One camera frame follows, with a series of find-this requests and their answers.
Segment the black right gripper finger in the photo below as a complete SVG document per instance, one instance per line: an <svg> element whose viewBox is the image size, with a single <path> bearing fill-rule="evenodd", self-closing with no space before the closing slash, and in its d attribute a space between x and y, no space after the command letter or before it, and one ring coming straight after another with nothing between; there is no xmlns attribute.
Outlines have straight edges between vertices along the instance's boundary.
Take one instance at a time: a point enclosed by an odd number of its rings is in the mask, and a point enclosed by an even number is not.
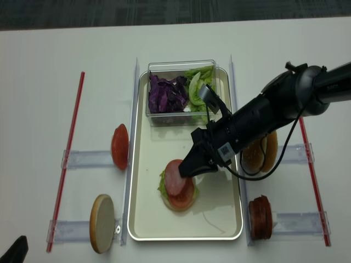
<svg viewBox="0 0 351 263"><path fill-rule="evenodd" d="M186 176L186 167L188 165L206 165L210 164L207 153L202 146L193 146L187 156L179 165L179 172L181 176Z"/></svg>
<svg viewBox="0 0 351 263"><path fill-rule="evenodd" d="M186 177L193 178L201 174L214 173L217 171L218 171L218 166L216 164L206 164L206 165L192 164L186 167Z"/></svg>

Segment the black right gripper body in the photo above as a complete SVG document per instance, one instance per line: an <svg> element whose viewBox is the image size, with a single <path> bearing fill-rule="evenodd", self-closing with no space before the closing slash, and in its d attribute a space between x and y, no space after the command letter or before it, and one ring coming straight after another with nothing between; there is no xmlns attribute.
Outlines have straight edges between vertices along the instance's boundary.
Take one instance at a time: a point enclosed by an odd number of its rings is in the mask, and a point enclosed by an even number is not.
<svg viewBox="0 0 351 263"><path fill-rule="evenodd" d="M227 124L222 121L210 121L205 129L196 128L191 133L191 138L193 146L203 147L210 164L216 164L218 168L231 165L231 159L236 153L232 147L232 135Z"/></svg>

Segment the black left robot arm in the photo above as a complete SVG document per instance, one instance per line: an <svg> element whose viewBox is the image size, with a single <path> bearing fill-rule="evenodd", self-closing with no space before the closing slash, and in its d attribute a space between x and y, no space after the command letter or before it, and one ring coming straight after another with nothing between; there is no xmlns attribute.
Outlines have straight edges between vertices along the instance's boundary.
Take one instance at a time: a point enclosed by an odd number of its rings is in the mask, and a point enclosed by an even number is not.
<svg viewBox="0 0 351 263"><path fill-rule="evenodd" d="M20 236L1 257L0 263L23 263L28 250L27 237Z"/></svg>

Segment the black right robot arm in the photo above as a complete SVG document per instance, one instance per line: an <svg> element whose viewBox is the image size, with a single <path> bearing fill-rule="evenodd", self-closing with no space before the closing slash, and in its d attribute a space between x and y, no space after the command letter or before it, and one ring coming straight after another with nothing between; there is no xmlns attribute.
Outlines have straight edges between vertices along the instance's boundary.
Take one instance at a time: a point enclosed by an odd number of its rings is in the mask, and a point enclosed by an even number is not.
<svg viewBox="0 0 351 263"><path fill-rule="evenodd" d="M328 71L326 67L287 63L286 69L235 113L208 85L201 87L200 98L222 117L191 133L193 146L179 165L181 177L228 167L231 159L255 140L297 123L302 116L320 115L332 102L350 100L350 64Z"/></svg>

